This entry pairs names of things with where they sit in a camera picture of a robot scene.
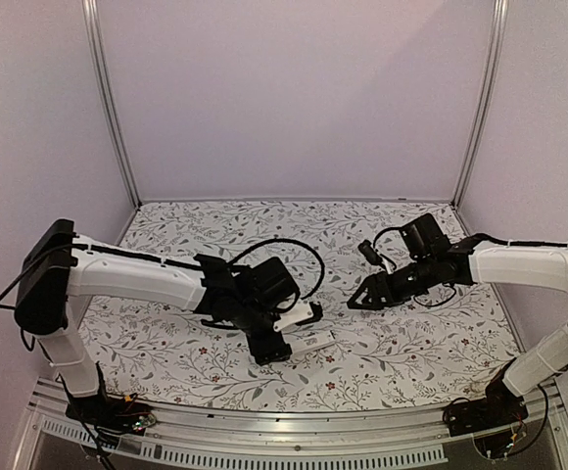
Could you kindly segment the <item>white remote control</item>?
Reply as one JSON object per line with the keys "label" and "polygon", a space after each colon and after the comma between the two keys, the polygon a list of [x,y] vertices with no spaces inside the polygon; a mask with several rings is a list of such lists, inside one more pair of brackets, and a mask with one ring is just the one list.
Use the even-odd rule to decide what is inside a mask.
{"label": "white remote control", "polygon": [[293,355],[312,353],[333,346],[336,338],[331,331],[319,332],[290,343]]}

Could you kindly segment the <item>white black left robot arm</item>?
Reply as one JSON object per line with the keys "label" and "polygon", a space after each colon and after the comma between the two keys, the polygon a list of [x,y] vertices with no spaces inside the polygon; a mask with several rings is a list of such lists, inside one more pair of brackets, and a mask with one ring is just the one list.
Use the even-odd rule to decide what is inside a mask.
{"label": "white black left robot arm", "polygon": [[298,289],[281,261],[235,266],[223,258],[197,255],[167,260],[103,245],[75,233],[68,219],[56,220],[24,259],[21,273],[0,294],[18,326],[46,351],[79,410],[96,425],[116,417],[114,400],[97,365],[71,323],[70,299],[106,296],[176,306],[227,321],[247,338],[259,365],[285,361],[292,348],[275,328],[279,305]]}

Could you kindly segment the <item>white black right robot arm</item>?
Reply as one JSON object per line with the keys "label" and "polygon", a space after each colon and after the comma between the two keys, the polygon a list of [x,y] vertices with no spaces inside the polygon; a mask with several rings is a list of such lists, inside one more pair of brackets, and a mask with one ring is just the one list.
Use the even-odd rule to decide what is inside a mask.
{"label": "white black right robot arm", "polygon": [[[513,284],[568,293],[568,242],[505,241],[485,233],[451,242],[429,213],[398,230],[412,262],[367,276],[348,308],[398,306],[441,284]],[[500,370],[478,403],[477,418],[498,426],[513,413],[515,399],[567,367],[568,322]]]}

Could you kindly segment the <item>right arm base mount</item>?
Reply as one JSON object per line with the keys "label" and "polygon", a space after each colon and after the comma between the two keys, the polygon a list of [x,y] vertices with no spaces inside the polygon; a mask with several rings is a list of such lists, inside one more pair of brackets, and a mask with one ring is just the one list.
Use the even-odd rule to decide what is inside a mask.
{"label": "right arm base mount", "polygon": [[443,409],[442,420],[452,437],[510,425],[528,417],[522,397],[513,395],[496,377],[480,399],[459,398]]}

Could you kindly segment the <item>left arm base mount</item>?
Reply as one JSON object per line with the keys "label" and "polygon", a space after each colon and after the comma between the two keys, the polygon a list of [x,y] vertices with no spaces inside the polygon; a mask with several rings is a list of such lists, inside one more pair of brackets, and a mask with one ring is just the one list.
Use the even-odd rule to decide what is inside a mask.
{"label": "left arm base mount", "polygon": [[66,385],[63,386],[69,401],[67,417],[91,425],[97,431],[117,435],[142,436],[146,429],[157,423],[153,408],[138,401],[136,394],[121,399],[110,397],[99,363],[96,363],[95,367],[98,388],[93,395],[75,397]]}

